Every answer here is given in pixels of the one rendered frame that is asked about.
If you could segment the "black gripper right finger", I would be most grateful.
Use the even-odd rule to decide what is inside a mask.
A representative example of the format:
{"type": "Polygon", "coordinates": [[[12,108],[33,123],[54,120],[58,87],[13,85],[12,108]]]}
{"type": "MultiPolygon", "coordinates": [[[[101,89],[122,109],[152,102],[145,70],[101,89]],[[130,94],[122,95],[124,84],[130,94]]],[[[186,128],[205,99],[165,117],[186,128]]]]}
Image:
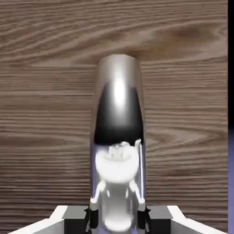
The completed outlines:
{"type": "Polygon", "coordinates": [[[148,206],[147,234],[227,234],[186,218],[178,206],[148,206]]]}

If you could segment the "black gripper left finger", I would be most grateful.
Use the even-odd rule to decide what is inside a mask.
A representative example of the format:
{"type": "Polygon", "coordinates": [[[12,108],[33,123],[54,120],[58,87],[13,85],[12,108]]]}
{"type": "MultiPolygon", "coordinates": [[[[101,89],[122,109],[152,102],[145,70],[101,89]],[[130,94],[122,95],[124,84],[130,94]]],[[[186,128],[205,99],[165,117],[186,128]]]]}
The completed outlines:
{"type": "Polygon", "coordinates": [[[8,234],[85,234],[87,206],[59,205],[49,218],[8,234]]]}

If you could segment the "curved silver metal handle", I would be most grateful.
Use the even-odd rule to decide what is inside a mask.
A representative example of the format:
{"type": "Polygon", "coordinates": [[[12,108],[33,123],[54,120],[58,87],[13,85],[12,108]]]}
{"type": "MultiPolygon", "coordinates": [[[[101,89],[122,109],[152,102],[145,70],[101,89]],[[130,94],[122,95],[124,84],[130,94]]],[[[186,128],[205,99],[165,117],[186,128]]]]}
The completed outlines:
{"type": "Polygon", "coordinates": [[[88,234],[145,234],[145,153],[139,63],[108,55],[97,66],[92,107],[88,234]]]}

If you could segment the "wooden cabinet door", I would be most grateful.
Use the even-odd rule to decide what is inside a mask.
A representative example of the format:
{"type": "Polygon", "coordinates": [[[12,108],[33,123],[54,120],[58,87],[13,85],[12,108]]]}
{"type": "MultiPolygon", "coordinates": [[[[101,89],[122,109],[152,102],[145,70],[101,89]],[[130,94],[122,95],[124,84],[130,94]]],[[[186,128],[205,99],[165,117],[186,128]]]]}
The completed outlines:
{"type": "Polygon", "coordinates": [[[142,70],[147,202],[228,230],[228,0],[0,0],[0,234],[89,201],[96,65],[142,70]]]}

